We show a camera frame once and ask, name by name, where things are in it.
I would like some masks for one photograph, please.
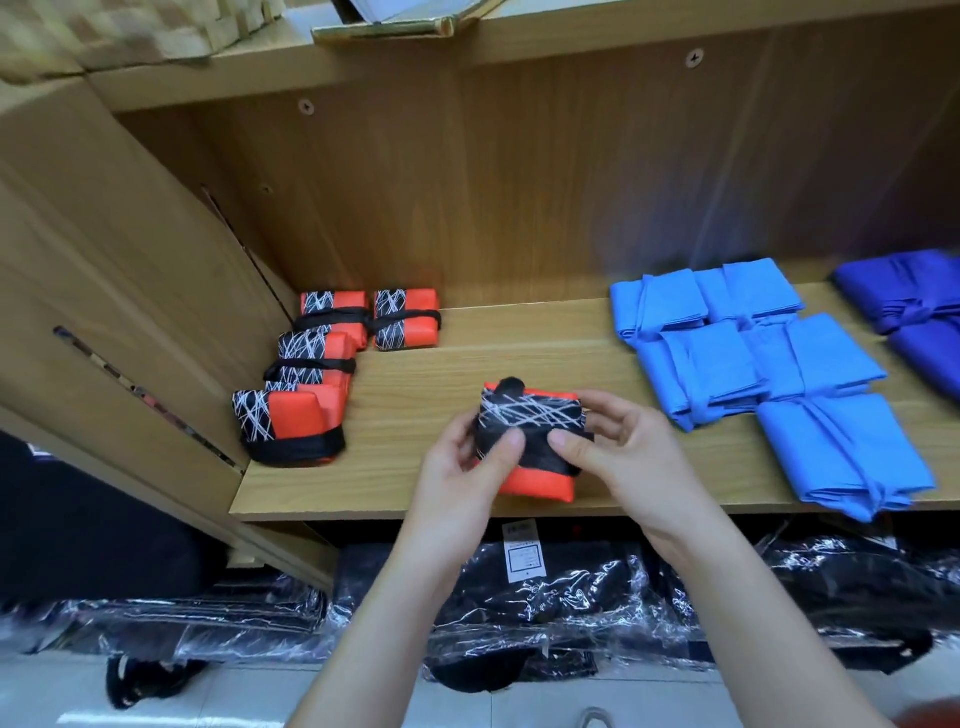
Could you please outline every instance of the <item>wooden shelf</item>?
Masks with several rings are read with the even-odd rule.
[[[960,409],[927,388],[828,284],[797,288],[807,314],[833,314],[889,373],[875,389],[939,483],[918,507],[960,508]],[[402,518],[420,458],[453,414],[479,401],[484,381],[519,376],[543,389],[594,387],[657,406],[633,351],[612,333],[609,308],[596,299],[451,309],[438,349],[362,354],[344,425],[348,451],[322,468],[251,463],[230,513],[243,521]],[[679,436],[728,511],[813,510],[794,498],[753,415]],[[508,517],[618,513],[606,486],[586,474],[573,503],[502,497],[494,506]]]
[[[444,71],[666,40],[956,5],[957,0],[506,0],[479,28],[450,41],[315,46],[310,12],[292,10],[249,40],[198,63],[88,76],[115,113],[341,84],[416,70]]]

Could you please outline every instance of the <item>screw hole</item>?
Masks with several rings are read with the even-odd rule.
[[[696,68],[704,60],[704,49],[703,48],[694,48],[688,54],[686,54],[686,67],[687,68]]]

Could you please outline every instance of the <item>tiled floor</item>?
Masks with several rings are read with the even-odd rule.
[[[44,654],[0,659],[0,726],[49,728],[282,728],[315,671],[297,667],[220,667],[181,696],[148,700],[126,712],[104,695],[97,658]],[[938,649],[887,677],[857,682],[888,716],[919,701],[960,695],[960,651]],[[590,679],[514,685],[495,695],[462,695],[419,683],[406,728],[565,728],[587,706],[613,713],[618,728],[735,728],[740,723],[719,674],[636,666]]]

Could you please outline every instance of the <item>folded bag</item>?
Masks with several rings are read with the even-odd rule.
[[[960,402],[960,316],[901,328],[887,343],[931,386]]]
[[[574,478],[580,474],[547,442],[552,429],[565,429],[593,439],[587,415],[576,395],[527,389],[509,376],[484,384],[480,414],[473,421],[473,440],[481,460],[511,427],[519,427],[527,443],[520,464],[507,477],[500,495],[530,496],[573,502]]]
[[[661,331],[701,327],[708,316],[707,303],[688,268],[614,283],[610,302],[616,335],[631,346],[653,341]]]
[[[960,267],[941,251],[844,263],[832,279],[877,333],[960,313]]]
[[[741,336],[769,383],[771,400],[857,394],[887,376],[828,313],[794,316]]]
[[[908,508],[911,494],[936,487],[881,395],[768,401],[756,415],[805,503],[870,522],[880,510]]]
[[[377,291],[373,299],[373,342],[382,352],[435,347],[440,340],[440,299],[432,288]]]
[[[253,460],[264,465],[317,465],[347,446],[342,407],[324,408],[342,390],[325,384],[290,385],[297,391],[244,390],[233,393],[233,412],[241,442]],[[322,393],[311,391],[314,387]]]
[[[310,291],[300,294],[300,316],[294,322],[294,331],[330,327],[353,339],[361,352],[367,347],[371,318],[364,291]]]
[[[349,390],[356,372],[354,340],[331,327],[290,331],[277,340],[279,358],[263,373],[267,382],[330,384]]]
[[[730,263],[693,274],[707,302],[709,321],[735,321],[741,330],[776,323],[804,302],[772,258]]]
[[[663,412],[686,432],[722,417],[754,412],[769,392],[736,324],[664,331],[636,353]]]

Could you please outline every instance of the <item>black and white pattern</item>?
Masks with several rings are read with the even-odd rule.
[[[274,422],[267,403],[268,392],[244,390],[233,393],[233,414],[249,443],[265,443],[276,439]]]
[[[556,427],[583,431],[587,414],[579,400],[544,395],[496,394],[484,389],[480,400],[481,427]]]
[[[283,334],[277,340],[277,351],[281,359],[323,359],[326,354],[326,335],[331,327],[322,326],[307,331]],[[323,384],[323,369],[295,369],[280,367],[279,383],[286,384]]]
[[[407,292],[403,288],[376,292],[374,310],[377,317],[399,313],[407,307]],[[382,352],[393,352],[406,346],[404,322],[397,321],[378,331],[376,347]]]
[[[317,313],[333,308],[333,291],[311,291],[303,299],[303,313]]]

